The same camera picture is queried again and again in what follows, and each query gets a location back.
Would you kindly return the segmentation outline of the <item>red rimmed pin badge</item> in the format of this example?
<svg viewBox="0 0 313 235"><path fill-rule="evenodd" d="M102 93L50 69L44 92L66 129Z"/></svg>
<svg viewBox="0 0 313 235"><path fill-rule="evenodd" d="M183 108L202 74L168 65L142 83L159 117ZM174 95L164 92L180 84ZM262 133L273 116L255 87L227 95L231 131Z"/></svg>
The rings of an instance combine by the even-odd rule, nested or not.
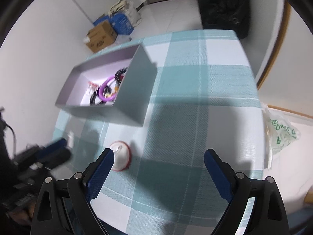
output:
<svg viewBox="0 0 313 235"><path fill-rule="evenodd" d="M130 147L123 141L115 141L109 147L114 153L113 171L123 171L128 168L132 153Z"/></svg>

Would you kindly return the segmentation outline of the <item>grey open jewelry box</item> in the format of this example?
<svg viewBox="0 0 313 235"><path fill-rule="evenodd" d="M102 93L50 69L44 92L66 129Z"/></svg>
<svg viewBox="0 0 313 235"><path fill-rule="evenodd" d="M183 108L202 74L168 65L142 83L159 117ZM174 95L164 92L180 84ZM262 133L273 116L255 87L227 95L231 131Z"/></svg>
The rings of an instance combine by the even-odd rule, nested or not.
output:
<svg viewBox="0 0 313 235"><path fill-rule="evenodd" d="M74 67L55 105L77 118L142 126L156 75L141 44L118 48Z"/></svg>

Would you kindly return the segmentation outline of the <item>green printed plastic bag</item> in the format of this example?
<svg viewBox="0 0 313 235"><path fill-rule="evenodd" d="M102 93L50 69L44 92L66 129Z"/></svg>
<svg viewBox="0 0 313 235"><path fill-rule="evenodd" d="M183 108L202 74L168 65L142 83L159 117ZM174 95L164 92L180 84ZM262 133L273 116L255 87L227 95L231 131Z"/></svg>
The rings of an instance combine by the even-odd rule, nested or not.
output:
<svg viewBox="0 0 313 235"><path fill-rule="evenodd" d="M299 140L301 133L287 118L270 111L266 104L261 105L265 130L265 167L271 170L273 156Z"/></svg>

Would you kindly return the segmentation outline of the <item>teal plaid tablecloth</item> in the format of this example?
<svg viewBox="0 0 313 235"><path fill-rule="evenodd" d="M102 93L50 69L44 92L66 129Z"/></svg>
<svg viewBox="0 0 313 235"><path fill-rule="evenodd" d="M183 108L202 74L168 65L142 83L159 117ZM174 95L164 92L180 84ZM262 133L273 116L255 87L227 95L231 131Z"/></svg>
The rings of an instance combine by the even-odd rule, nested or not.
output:
<svg viewBox="0 0 313 235"><path fill-rule="evenodd" d="M226 209L204 165L214 149L235 171L260 179L264 126L254 76L230 30L193 30L132 41L157 66L142 127L76 119L60 112L53 138L73 131L82 171L105 147L126 142L132 161L111 171L92 201L97 215L126 234L210 234Z"/></svg>

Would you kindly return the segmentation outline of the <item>brown cardboard box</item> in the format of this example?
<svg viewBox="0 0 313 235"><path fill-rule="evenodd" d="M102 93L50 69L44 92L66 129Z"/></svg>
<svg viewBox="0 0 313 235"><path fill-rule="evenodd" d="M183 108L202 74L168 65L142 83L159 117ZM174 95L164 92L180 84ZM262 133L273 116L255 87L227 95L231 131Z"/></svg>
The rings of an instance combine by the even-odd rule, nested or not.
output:
<svg viewBox="0 0 313 235"><path fill-rule="evenodd" d="M116 41L116 38L117 33L109 21L105 20L88 32L84 38L84 43L93 53L97 53L112 45Z"/></svg>

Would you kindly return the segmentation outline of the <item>blue cardboard box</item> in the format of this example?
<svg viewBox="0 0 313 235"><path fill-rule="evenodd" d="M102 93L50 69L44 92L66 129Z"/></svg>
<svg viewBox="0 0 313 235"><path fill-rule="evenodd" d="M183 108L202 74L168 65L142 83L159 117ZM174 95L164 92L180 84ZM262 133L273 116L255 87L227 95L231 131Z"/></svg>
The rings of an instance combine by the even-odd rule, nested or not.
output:
<svg viewBox="0 0 313 235"><path fill-rule="evenodd" d="M108 22L111 24L117 35L130 35L134 31L134 28L131 25L129 19L123 13L116 13L113 16L102 15L93 22L93 25L97 26L106 20L108 20Z"/></svg>

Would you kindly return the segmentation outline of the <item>cream tote bag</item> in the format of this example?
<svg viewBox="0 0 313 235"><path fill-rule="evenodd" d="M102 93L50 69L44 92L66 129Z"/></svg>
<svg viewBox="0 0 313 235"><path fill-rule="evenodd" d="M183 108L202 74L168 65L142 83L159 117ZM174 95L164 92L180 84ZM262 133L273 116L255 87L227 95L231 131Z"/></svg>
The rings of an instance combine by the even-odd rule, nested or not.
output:
<svg viewBox="0 0 313 235"><path fill-rule="evenodd" d="M110 17L113 17L115 14L118 13L125 14L133 27L137 27L142 21L142 17L137 9L134 7L132 1L129 2L127 0L119 0L108 11L108 15Z"/></svg>

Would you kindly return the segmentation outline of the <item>black backpack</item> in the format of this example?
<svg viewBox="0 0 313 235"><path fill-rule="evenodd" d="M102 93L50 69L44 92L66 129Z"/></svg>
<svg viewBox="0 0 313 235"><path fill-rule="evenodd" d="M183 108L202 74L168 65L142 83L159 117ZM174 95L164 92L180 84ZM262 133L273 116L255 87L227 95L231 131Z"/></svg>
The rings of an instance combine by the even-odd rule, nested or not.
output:
<svg viewBox="0 0 313 235"><path fill-rule="evenodd" d="M204 29L232 30L239 39L248 36L250 0L197 0Z"/></svg>

